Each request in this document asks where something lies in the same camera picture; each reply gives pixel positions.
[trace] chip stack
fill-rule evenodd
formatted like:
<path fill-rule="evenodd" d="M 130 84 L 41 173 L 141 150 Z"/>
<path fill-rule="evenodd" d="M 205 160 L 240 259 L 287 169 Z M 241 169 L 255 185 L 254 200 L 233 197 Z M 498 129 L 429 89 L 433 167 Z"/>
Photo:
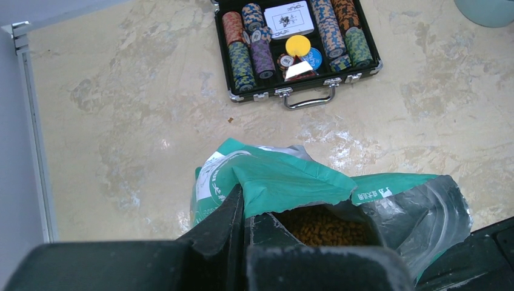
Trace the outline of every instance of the chip stack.
<path fill-rule="evenodd" d="M 357 27 L 350 27 L 345 34 L 348 54 L 352 60 L 352 66 L 366 67 L 373 62 L 371 52 L 366 41 L 364 31 Z"/>
<path fill-rule="evenodd" d="M 257 28 L 252 33 L 252 51 L 253 65 L 255 72 L 261 79 L 269 79 L 275 75 L 275 62 L 273 61 L 270 49 L 270 41 L 272 39 L 272 30 L 269 27 Z"/>
<path fill-rule="evenodd" d="M 346 52 L 346 46 L 330 0 L 311 0 L 311 5 L 327 56 L 330 59 L 340 57 Z"/>
<path fill-rule="evenodd" d="M 244 41 L 244 29 L 241 15 L 237 12 L 227 12 L 222 17 L 225 39 L 229 47 L 230 65 L 237 91 L 249 91 L 256 87 L 253 77 L 250 53 Z"/>
<path fill-rule="evenodd" d="M 264 15 L 262 15 L 261 7 L 258 4 L 246 4 L 242 8 L 242 17 L 244 26 L 250 32 L 254 32 L 257 28 L 264 26 Z"/>
<path fill-rule="evenodd" d="M 241 15 L 237 12 L 227 12 L 221 18 L 223 22 L 223 30 L 225 31 L 225 39 L 227 45 L 233 44 L 234 42 L 242 42 L 242 22 Z"/>
<path fill-rule="evenodd" d="M 350 68 L 352 63 L 348 55 L 343 55 L 330 62 L 330 69 L 333 72 L 338 72 Z"/>
<path fill-rule="evenodd" d="M 361 21 L 359 20 L 353 0 L 332 0 L 332 6 L 343 35 L 350 27 L 361 28 Z"/>

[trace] green bag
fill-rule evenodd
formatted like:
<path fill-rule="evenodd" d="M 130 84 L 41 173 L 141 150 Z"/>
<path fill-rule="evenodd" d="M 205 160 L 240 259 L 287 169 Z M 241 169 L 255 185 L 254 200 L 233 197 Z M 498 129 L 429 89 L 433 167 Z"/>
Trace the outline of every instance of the green bag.
<path fill-rule="evenodd" d="M 312 161 L 303 147 L 254 147 L 228 139 L 196 171 L 192 226 L 218 208 L 237 184 L 243 188 L 246 218 L 337 204 L 349 199 L 356 188 L 348 176 Z"/>

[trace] case handle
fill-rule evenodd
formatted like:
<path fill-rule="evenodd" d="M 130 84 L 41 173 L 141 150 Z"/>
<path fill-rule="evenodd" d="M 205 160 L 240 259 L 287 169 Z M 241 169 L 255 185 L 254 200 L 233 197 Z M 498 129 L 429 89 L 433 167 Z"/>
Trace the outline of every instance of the case handle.
<path fill-rule="evenodd" d="M 327 97 L 305 100 L 305 101 L 301 101 L 301 102 L 294 103 L 294 104 L 289 104 L 289 102 L 288 102 L 288 98 L 289 98 L 289 96 L 291 96 L 291 92 L 293 91 L 291 88 L 277 90 L 275 92 L 275 94 L 279 95 L 281 98 L 284 98 L 284 105 L 289 110 L 307 108 L 307 107 L 312 107 L 312 106 L 316 106 L 316 105 L 326 104 L 326 103 L 332 101 L 334 96 L 336 96 L 336 87 L 339 87 L 340 82 L 341 82 L 341 78 L 325 80 L 325 82 L 323 82 L 323 85 L 328 85 L 329 89 L 330 89 L 329 95 Z"/>

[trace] purple poker chip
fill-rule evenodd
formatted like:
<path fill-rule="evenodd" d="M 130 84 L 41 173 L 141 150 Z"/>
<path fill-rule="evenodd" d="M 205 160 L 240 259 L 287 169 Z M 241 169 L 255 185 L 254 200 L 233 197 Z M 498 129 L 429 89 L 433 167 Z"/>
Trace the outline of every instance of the purple poker chip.
<path fill-rule="evenodd" d="M 268 41 L 260 39 L 251 44 L 255 72 L 261 79 L 271 78 L 275 74 L 275 62 Z"/>

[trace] plastic bag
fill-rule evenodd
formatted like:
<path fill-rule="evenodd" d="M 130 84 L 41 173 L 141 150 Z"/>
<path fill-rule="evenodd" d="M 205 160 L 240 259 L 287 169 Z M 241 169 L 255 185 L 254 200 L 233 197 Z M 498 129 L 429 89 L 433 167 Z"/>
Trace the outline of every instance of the plastic bag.
<path fill-rule="evenodd" d="M 349 177 L 312 161 L 301 146 L 254 147 L 228 139 L 196 171 L 191 200 L 193 226 L 221 205 L 236 184 L 245 217 L 300 206 L 337 204 L 355 189 Z"/>
<path fill-rule="evenodd" d="M 402 176 L 411 181 L 421 178 Z M 451 246 L 464 241 L 473 224 L 468 204 L 450 176 L 438 176 L 359 208 L 371 220 L 383 245 L 402 257 L 413 279 L 419 279 Z"/>
<path fill-rule="evenodd" d="M 352 192 L 351 199 L 342 201 L 335 206 L 326 207 L 343 220 L 364 222 L 367 221 L 367 218 L 357 206 L 396 195 L 436 177 L 437 175 L 431 174 L 405 173 L 381 173 L 352 177 L 352 180 L 357 183 L 357 188 Z"/>

